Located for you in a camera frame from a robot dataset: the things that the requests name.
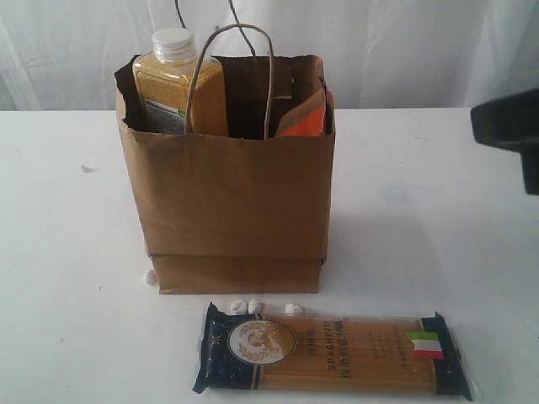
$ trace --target white backdrop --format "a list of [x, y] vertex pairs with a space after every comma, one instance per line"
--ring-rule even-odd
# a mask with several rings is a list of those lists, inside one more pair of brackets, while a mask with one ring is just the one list
[[[0, 0], [0, 109], [112, 109], [114, 71], [173, 0]], [[227, 0], [180, 0], [199, 48]], [[277, 54], [324, 59], [338, 108], [473, 106], [539, 87], [539, 0], [235, 0]], [[260, 53], [266, 45], [249, 34]], [[238, 32], [213, 54], [247, 55]]]

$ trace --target white table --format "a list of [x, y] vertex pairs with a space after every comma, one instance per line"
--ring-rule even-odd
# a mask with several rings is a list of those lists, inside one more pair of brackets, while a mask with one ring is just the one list
[[[539, 197], [524, 194], [517, 154], [474, 143], [468, 115], [337, 111], [321, 291], [259, 297], [337, 315], [440, 311], [485, 402], [537, 402]], [[142, 281], [151, 265], [115, 113], [0, 122], [2, 404], [418, 402], [192, 393], [206, 305], [237, 297], [162, 296]]]

